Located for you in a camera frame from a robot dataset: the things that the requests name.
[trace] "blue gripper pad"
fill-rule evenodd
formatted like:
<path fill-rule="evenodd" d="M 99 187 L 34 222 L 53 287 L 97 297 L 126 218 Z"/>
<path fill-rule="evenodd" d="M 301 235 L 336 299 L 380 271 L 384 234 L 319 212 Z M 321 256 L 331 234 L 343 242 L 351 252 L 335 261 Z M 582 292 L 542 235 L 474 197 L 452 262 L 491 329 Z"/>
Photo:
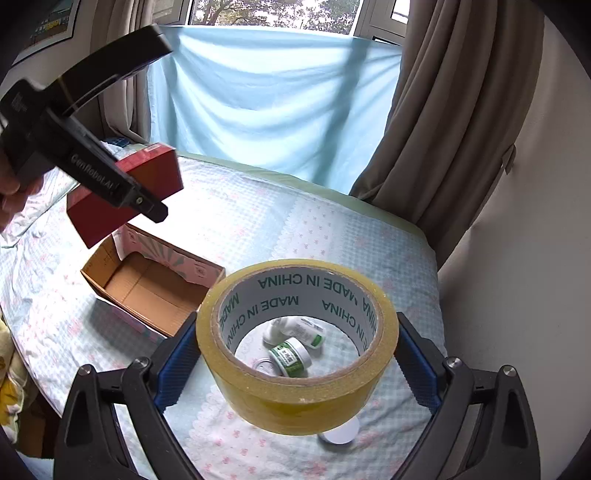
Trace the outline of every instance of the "blue gripper pad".
<path fill-rule="evenodd" d="M 192 325 L 181 334 L 181 338 L 160 370 L 157 392 L 154 397 L 154 404 L 160 413 L 163 413 L 166 407 L 178 402 L 200 355 L 193 320 Z"/>
<path fill-rule="evenodd" d="M 419 405 L 427 407 L 430 410 L 431 415 L 435 415 L 435 412 L 441 406 L 437 375 L 425 355 L 421 352 L 417 343 L 413 340 L 413 337 L 407 331 L 407 328 L 404 326 L 404 323 L 410 325 L 410 322 L 404 316 L 402 316 L 404 317 L 404 320 L 402 320 L 400 318 L 401 316 L 402 315 L 398 313 L 400 320 L 400 334 L 398 336 L 398 345 L 396 346 L 394 356 L 396 357 L 400 370 L 402 370 L 404 378 L 406 378 L 408 386 L 413 392 Z M 411 325 L 410 328 L 413 329 L 414 336 L 417 340 L 431 343 L 429 340 L 419 337 L 418 333 Z M 441 361 L 443 361 L 443 355 L 440 354 L 440 356 Z"/>

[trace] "curtain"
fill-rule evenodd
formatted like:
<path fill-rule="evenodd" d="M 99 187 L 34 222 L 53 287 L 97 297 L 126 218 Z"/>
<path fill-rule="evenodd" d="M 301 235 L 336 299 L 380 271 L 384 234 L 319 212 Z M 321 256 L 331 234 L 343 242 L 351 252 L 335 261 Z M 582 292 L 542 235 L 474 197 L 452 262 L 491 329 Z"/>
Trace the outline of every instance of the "curtain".
<path fill-rule="evenodd" d="M 419 226 L 439 267 L 515 157 L 543 29 L 530 0 L 411 2 L 385 134 L 350 194 Z"/>
<path fill-rule="evenodd" d="M 100 0 L 96 6 L 90 51 L 152 23 L 155 0 Z M 99 95 L 100 114 L 107 136 L 147 143 L 150 137 L 146 72 L 117 82 Z"/>

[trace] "yellow packing tape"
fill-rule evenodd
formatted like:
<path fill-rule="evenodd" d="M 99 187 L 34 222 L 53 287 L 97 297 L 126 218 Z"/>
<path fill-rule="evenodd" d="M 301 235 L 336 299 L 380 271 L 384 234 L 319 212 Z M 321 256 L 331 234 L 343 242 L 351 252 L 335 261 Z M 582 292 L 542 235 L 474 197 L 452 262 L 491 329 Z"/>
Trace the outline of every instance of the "yellow packing tape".
<path fill-rule="evenodd" d="M 269 377 L 234 353 L 255 326 L 286 315 L 323 319 L 344 331 L 359 358 L 323 377 Z M 361 274 L 315 260 L 276 260 L 228 276 L 199 310 L 197 342 L 218 387 L 246 421 L 271 432 L 310 435 L 365 405 L 398 342 L 385 293 Z"/>

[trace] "human hand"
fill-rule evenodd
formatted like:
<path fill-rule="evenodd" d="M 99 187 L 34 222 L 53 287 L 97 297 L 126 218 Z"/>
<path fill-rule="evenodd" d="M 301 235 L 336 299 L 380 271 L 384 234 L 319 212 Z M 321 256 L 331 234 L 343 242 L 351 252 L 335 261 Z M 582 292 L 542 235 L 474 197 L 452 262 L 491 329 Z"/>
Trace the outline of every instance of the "human hand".
<path fill-rule="evenodd" d="M 21 189 L 6 154 L 0 148 L 0 233 L 11 222 L 15 213 L 25 208 L 29 195 L 39 193 L 43 187 L 43 177 Z"/>

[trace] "blue cloth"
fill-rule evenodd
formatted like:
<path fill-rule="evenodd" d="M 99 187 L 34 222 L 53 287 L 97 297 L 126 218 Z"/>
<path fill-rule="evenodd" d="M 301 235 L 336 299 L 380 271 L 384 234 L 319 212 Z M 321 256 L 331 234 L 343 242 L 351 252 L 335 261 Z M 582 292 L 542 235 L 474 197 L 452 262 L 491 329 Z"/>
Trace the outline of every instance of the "blue cloth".
<path fill-rule="evenodd" d="M 37 480 L 51 480 L 53 478 L 53 459 L 32 458 L 21 452 L 17 453 Z"/>
<path fill-rule="evenodd" d="M 343 193 L 379 140 L 401 47 L 263 27 L 164 27 L 148 71 L 151 141 Z"/>

